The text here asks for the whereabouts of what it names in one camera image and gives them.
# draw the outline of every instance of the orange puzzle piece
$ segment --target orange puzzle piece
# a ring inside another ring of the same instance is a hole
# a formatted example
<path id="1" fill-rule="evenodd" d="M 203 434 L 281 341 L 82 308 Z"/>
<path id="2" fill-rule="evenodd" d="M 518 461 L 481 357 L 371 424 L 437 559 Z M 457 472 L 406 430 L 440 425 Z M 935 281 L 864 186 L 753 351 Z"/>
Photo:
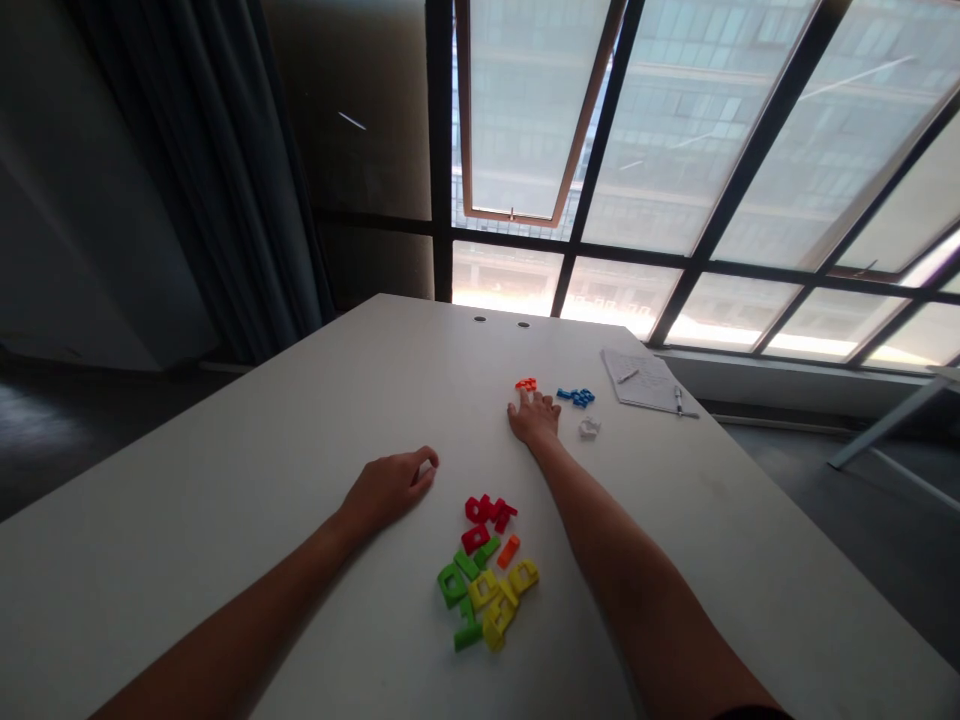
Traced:
<path id="1" fill-rule="evenodd" d="M 520 538 L 516 535 L 511 535 L 510 539 L 507 540 L 507 544 L 504 546 L 503 551 L 500 553 L 500 557 L 497 558 L 497 565 L 500 566 L 501 570 L 506 570 L 507 565 L 510 564 L 510 561 L 513 560 L 514 553 L 517 552 L 517 548 L 520 547 Z"/>

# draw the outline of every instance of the curtain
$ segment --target curtain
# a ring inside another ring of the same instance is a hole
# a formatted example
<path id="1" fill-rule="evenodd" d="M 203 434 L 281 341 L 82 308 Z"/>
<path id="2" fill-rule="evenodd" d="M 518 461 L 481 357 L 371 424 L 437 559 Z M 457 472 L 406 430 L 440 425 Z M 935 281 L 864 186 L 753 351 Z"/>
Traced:
<path id="1" fill-rule="evenodd" d="M 72 3 L 237 360 L 332 319 L 259 0 Z"/>

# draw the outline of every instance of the white table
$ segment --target white table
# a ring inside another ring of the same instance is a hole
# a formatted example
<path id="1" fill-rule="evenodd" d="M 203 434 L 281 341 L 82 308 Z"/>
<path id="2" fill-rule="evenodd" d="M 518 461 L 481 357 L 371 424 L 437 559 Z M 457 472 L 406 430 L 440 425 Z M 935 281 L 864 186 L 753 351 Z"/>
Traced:
<path id="1" fill-rule="evenodd" d="M 885 452 L 873 447 L 875 443 L 892 433 L 900 425 L 907 421 L 911 416 L 917 413 L 920 408 L 933 400 L 944 390 L 952 390 L 960 393 L 960 369 L 946 368 L 939 365 L 929 365 L 927 370 L 933 373 L 933 378 L 929 383 L 918 388 L 915 393 L 907 397 L 902 403 L 893 410 L 884 415 L 880 420 L 874 423 L 863 433 L 854 438 L 849 445 L 834 455 L 829 460 L 829 464 L 837 470 L 842 470 L 843 466 L 853 460 L 857 455 L 869 450 L 873 455 L 880 458 L 887 465 L 900 473 L 900 475 L 921 490 L 925 490 L 933 497 L 937 498 L 944 505 L 960 512 L 960 502 L 947 495 L 939 488 L 931 485 L 922 477 L 917 475 L 909 468 L 901 465 Z"/>
<path id="2" fill-rule="evenodd" d="M 473 316 L 482 314 L 485 323 Z M 531 327 L 521 329 L 517 321 Z M 586 385 L 576 457 L 800 718 L 957 717 L 960 678 L 727 434 L 619 405 L 624 328 L 378 296 L 0 525 L 0 717 L 80 718 L 303 540 L 364 462 L 430 443 L 436 485 L 342 576 L 256 717 L 625 717 L 634 699 L 505 406 Z M 690 397 L 690 410 L 702 408 Z M 540 568 L 499 655 L 453 652 L 436 576 L 470 495 Z"/>

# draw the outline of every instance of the green puzzle piece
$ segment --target green puzzle piece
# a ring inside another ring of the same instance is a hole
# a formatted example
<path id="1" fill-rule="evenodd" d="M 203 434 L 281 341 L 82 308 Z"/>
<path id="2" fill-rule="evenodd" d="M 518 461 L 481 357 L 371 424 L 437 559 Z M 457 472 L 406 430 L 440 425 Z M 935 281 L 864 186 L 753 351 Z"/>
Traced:
<path id="1" fill-rule="evenodd" d="M 490 542 L 481 546 L 481 548 L 473 554 L 473 562 L 480 570 L 487 569 L 487 560 L 497 551 L 498 547 L 500 547 L 500 538 L 492 537 L 490 538 Z"/>
<path id="2" fill-rule="evenodd" d="M 443 593 L 443 599 L 447 601 L 448 610 L 467 594 L 467 586 L 463 582 L 463 576 L 460 575 L 460 571 L 453 563 L 440 571 L 437 582 L 440 583 L 440 592 Z"/>
<path id="3" fill-rule="evenodd" d="M 453 649 L 457 652 L 470 647 L 483 637 L 483 626 L 477 622 L 473 614 L 473 603 L 470 602 L 470 598 L 460 601 L 460 617 L 467 621 L 467 626 L 458 630 L 453 636 Z"/>
<path id="4" fill-rule="evenodd" d="M 453 561 L 460 566 L 460 569 L 463 570 L 463 574 L 467 576 L 468 580 L 476 580 L 477 576 L 480 575 L 480 570 L 477 568 L 476 563 L 470 559 L 470 556 L 467 555 L 462 548 L 457 550 L 457 554 L 453 556 Z"/>

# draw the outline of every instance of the gray floor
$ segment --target gray floor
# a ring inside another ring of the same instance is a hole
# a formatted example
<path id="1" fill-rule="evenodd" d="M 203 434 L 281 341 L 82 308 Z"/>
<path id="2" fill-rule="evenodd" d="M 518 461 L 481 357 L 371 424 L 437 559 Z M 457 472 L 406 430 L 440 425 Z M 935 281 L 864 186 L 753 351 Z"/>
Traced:
<path id="1" fill-rule="evenodd" d="M 900 614 L 960 672 L 960 514 L 872 455 L 826 464 L 844 440 L 735 425 L 726 430 Z M 886 441 L 882 449 L 960 498 L 960 450 Z"/>
<path id="2" fill-rule="evenodd" d="M 0 366 L 0 521 L 216 392 L 235 376 L 181 379 Z M 960 671 L 960 515 L 871 456 L 843 473 L 826 460 L 843 441 L 728 425 L 728 432 Z M 960 451 L 883 445 L 960 497 Z"/>

